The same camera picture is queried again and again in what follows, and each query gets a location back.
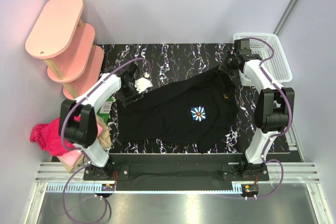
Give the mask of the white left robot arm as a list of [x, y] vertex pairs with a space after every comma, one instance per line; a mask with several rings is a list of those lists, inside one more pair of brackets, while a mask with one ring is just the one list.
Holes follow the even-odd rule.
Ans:
[[151, 87], [148, 78], [135, 79], [129, 70], [120, 75], [104, 73], [84, 94], [61, 104], [59, 135], [62, 146], [82, 152], [89, 164], [95, 166], [95, 174], [103, 180], [109, 179], [113, 167], [108, 164], [109, 155], [98, 142], [97, 112], [113, 95], [127, 106]]

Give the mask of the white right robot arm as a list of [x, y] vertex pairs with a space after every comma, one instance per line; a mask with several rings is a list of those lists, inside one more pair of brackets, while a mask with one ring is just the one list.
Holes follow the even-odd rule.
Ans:
[[259, 93], [254, 112], [257, 129], [245, 151], [246, 162], [238, 167], [239, 176], [250, 180], [257, 174], [255, 165], [266, 162], [274, 140], [289, 130], [295, 92], [292, 88], [283, 87], [272, 77], [256, 55], [227, 56], [224, 66], [231, 70], [241, 70]]

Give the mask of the black t shirt flower print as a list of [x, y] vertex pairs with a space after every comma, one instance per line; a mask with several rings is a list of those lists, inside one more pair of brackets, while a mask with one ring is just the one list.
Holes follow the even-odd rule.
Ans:
[[229, 75], [215, 67], [152, 90], [128, 106], [118, 102], [117, 139], [196, 144], [200, 153], [206, 153], [235, 123], [235, 91]]

